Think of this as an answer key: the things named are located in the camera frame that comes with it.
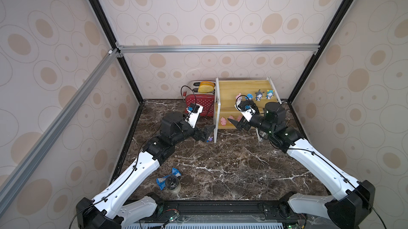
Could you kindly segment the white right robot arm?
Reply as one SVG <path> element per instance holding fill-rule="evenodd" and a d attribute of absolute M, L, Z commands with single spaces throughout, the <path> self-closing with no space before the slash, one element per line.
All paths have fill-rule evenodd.
<path fill-rule="evenodd" d="M 287 126 L 286 110 L 278 102 L 269 102 L 260 113 L 252 100 L 235 102 L 242 113 L 240 121 L 229 121 L 238 129 L 255 128 L 276 149 L 307 168 L 329 191 L 329 196 L 289 194 L 281 210 L 330 219 L 340 229 L 357 229 L 374 211 L 375 187 L 341 170 L 317 151 L 296 129 Z"/>

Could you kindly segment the Doraemon figure grey costume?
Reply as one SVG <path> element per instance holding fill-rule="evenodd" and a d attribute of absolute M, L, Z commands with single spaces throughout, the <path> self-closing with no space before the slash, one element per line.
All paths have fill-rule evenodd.
<path fill-rule="evenodd" d="M 256 95 L 256 101 L 261 101 L 261 99 L 265 95 L 265 91 L 261 91 L 260 89 L 255 93 Z"/>

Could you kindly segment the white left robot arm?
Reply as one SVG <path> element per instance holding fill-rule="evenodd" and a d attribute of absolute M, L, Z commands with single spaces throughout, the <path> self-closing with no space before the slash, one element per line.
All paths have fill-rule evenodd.
<path fill-rule="evenodd" d="M 165 114 L 159 134 L 145 144 L 135 161 L 101 193 L 92 199 L 83 198 L 76 205 L 73 221 L 80 229 L 124 229 L 158 212 L 160 199 L 145 196 L 131 204 L 125 202 L 175 152 L 177 144 L 193 138 L 206 142 L 216 126 L 196 126 L 199 113 L 184 115 L 181 112 Z"/>

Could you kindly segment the Doraemon figure teal ball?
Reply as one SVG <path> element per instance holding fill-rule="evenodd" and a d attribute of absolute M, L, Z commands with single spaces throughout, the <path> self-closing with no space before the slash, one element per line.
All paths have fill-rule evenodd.
<path fill-rule="evenodd" d="M 274 97 L 274 91 L 273 90 L 268 90 L 266 98 L 267 99 L 272 99 Z"/>

